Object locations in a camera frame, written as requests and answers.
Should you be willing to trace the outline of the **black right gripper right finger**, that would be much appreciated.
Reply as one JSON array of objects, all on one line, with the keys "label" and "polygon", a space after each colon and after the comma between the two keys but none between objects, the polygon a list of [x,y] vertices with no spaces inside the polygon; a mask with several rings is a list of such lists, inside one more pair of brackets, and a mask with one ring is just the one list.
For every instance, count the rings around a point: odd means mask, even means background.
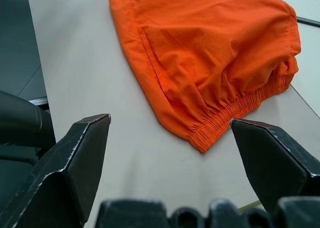
[{"label": "black right gripper right finger", "polygon": [[320,196],[320,161],[282,128],[263,122],[230,122],[247,178],[266,211],[287,196]]}]

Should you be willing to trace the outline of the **dark rounded shape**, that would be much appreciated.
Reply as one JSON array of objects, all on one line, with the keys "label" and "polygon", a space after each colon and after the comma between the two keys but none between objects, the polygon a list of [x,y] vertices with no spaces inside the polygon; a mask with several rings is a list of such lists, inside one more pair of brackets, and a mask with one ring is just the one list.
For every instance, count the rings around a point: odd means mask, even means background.
[{"label": "dark rounded shape", "polygon": [[27,100],[0,91],[0,159],[34,166],[55,144],[48,112]]}]

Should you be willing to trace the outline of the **orange shirt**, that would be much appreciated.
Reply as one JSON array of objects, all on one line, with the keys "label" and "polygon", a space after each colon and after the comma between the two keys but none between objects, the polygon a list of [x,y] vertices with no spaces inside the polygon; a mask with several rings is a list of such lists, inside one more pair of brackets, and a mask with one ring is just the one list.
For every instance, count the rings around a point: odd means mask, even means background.
[{"label": "orange shirt", "polygon": [[283,0],[109,0],[123,53],[158,121],[207,152],[288,89],[301,41]]}]

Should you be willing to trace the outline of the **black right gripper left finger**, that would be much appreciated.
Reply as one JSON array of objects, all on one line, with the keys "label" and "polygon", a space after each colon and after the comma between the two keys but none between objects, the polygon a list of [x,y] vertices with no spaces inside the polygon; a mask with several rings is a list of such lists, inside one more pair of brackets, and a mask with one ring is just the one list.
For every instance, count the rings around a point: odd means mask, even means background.
[{"label": "black right gripper left finger", "polygon": [[0,209],[0,228],[83,228],[100,183],[110,124],[110,114],[74,123]]}]

